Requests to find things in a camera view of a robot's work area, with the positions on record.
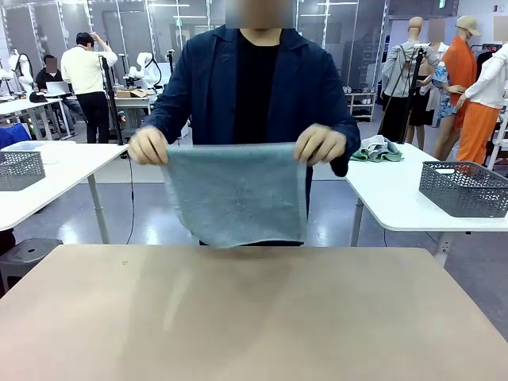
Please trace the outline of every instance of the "glass wall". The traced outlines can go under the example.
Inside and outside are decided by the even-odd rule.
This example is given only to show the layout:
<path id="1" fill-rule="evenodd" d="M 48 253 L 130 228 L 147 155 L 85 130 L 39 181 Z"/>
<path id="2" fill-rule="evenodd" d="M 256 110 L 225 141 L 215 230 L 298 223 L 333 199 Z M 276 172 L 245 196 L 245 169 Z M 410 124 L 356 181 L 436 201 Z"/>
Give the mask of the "glass wall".
<path id="1" fill-rule="evenodd" d="M 98 33 L 120 55 L 121 80 L 140 52 L 175 62 L 185 43 L 225 23 L 226 0 L 5 0 L 10 48 L 27 54 L 33 70 L 42 56 L 57 58 L 75 45 L 78 32 Z M 294 0 L 294 25 L 305 38 L 332 55 L 344 84 L 371 87 L 377 71 L 383 10 L 387 0 Z"/>

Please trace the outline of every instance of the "navy blue jacket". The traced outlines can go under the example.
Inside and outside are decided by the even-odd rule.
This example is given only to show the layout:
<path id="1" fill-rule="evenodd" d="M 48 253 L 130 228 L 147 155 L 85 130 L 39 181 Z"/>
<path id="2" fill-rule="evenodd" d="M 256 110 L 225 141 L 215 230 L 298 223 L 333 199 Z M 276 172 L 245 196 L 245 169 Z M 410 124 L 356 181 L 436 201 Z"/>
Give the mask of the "navy blue jacket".
<path id="1" fill-rule="evenodd" d="M 238 29 L 225 26 L 189 40 L 175 72 L 144 124 L 174 142 L 192 114 L 194 144 L 232 144 L 237 104 Z M 283 29 L 271 89 L 267 143 L 295 142 L 313 123 L 327 125 L 347 138 L 346 152 L 331 165 L 345 176 L 360 147 L 360 131 L 349 114 L 332 56 Z M 312 169 L 307 174 L 307 199 Z"/>

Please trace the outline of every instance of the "neck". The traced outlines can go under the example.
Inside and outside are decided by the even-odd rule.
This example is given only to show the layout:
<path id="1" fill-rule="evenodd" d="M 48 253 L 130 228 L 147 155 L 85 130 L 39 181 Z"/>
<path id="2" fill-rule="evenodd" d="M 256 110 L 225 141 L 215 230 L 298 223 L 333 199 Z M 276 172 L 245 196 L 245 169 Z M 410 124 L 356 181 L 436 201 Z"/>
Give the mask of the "neck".
<path id="1" fill-rule="evenodd" d="M 282 29 L 240 29 L 240 33 L 257 46 L 276 46 L 280 43 Z"/>
<path id="2" fill-rule="evenodd" d="M 409 38 L 408 41 L 418 41 L 418 37 L 420 36 L 419 28 L 410 28 L 409 30 Z"/>
<path id="3" fill-rule="evenodd" d="M 462 28 L 459 28 L 457 30 L 457 36 L 463 41 L 466 42 L 468 40 L 468 35 L 466 34 L 466 31 Z"/>

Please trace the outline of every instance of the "basket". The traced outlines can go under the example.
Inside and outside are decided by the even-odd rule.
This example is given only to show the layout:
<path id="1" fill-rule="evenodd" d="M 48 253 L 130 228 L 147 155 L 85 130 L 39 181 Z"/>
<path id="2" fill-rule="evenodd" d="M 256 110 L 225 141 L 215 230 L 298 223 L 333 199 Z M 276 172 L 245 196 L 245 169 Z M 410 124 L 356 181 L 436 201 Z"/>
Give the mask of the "basket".
<path id="1" fill-rule="evenodd" d="M 505 217 L 508 179 L 470 162 L 423 163 L 420 192 L 453 217 Z"/>
<path id="2" fill-rule="evenodd" d="M 0 191 L 22 191 L 45 176 L 40 152 L 0 152 Z"/>

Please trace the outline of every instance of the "black shirt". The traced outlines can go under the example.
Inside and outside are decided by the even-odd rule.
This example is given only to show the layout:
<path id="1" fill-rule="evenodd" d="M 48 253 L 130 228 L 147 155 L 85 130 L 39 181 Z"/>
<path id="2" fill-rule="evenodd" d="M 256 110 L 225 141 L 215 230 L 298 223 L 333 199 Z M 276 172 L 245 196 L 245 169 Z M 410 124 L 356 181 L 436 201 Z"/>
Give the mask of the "black shirt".
<path id="1" fill-rule="evenodd" d="M 60 70 L 56 69 L 56 75 L 53 77 L 51 74 L 46 72 L 46 68 L 39 71 L 37 77 L 35 78 L 35 83 L 39 87 L 39 90 L 47 90 L 46 82 L 63 82 L 62 73 Z"/>
<path id="2" fill-rule="evenodd" d="M 238 31 L 234 144 L 267 142 L 271 84 L 279 46 L 256 46 Z"/>

